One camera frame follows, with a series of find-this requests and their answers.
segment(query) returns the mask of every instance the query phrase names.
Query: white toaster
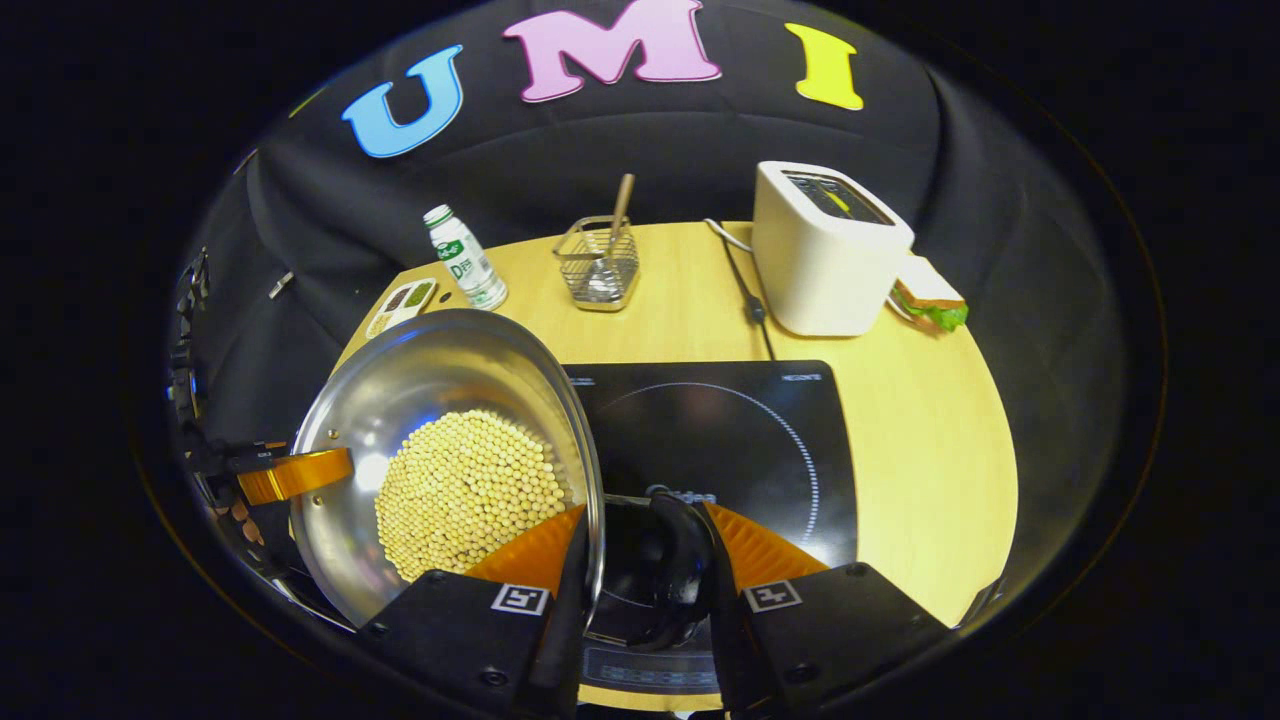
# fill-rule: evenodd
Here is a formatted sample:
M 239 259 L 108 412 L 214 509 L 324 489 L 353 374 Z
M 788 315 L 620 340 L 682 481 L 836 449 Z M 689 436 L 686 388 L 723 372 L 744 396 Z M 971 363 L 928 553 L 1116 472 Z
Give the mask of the white toaster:
M 769 311 L 803 336 L 872 329 L 915 233 L 847 176 L 756 165 L 751 247 Z

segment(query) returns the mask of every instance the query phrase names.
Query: screw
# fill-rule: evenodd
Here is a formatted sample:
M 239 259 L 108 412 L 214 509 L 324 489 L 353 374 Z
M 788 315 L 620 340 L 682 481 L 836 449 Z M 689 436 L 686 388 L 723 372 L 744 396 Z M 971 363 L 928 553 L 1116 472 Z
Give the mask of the screw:
M 818 666 L 809 662 L 801 662 L 800 665 L 796 665 L 795 667 L 791 667 L 790 670 L 782 674 L 782 679 L 786 680 L 787 683 L 791 683 L 792 685 L 808 683 L 809 680 L 817 676 L 818 676 Z

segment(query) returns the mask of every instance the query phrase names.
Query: pink letter m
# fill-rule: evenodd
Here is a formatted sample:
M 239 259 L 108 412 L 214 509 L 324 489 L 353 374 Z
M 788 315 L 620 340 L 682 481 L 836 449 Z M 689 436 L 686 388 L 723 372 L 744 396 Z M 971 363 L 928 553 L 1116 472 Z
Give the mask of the pink letter m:
M 613 85 L 644 45 L 645 61 L 636 77 L 650 82 L 696 82 L 716 79 L 719 67 L 707 60 L 698 37 L 694 13 L 698 0 L 635 0 L 604 29 L 571 13 L 556 10 L 508 27 L 503 37 L 518 37 L 529 56 L 532 81 L 521 97 L 541 102 L 581 90 L 586 81 L 568 74 L 564 55 L 577 60 L 595 79 Z

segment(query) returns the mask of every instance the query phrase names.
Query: white bottle cap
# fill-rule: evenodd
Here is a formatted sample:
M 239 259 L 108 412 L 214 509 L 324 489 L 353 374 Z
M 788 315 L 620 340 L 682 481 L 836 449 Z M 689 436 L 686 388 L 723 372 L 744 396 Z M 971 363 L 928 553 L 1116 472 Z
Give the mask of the white bottle cap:
M 436 205 L 435 208 L 429 210 L 425 215 L 422 215 L 422 222 L 426 223 L 428 229 L 430 229 L 443 223 L 444 220 L 448 220 L 452 217 L 453 217 L 453 210 L 451 210 L 448 205 Z

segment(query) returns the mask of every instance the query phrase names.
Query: yellow letter i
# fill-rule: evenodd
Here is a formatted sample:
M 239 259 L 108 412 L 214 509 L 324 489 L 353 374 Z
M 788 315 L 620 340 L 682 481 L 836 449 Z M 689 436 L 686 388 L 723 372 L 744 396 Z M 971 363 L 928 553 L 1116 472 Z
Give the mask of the yellow letter i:
M 783 27 L 804 45 L 805 78 L 796 83 L 796 92 L 818 102 L 861 110 L 863 99 L 854 92 L 854 73 L 849 67 L 849 56 L 858 50 L 820 29 L 796 23 Z

